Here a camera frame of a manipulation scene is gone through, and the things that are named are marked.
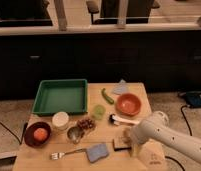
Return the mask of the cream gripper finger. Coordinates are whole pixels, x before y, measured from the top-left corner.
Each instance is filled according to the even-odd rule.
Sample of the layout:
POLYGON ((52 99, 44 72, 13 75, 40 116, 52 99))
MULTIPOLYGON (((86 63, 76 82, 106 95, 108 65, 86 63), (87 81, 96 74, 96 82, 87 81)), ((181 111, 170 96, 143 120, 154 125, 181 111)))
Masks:
POLYGON ((130 129, 126 128, 123 131, 123 137, 124 137, 124 143, 126 143, 127 145, 131 145, 131 138, 130 138, 130 129))

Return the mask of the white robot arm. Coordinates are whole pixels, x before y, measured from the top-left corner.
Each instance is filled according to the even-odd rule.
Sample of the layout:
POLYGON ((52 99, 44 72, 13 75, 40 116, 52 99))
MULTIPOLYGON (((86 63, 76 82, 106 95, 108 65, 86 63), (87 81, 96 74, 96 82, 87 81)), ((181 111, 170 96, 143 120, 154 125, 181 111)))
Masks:
POLYGON ((132 145, 142 146, 149 139, 177 150, 201 164, 201 139, 183 134, 168 127, 168 115, 155 111, 127 130, 132 145))

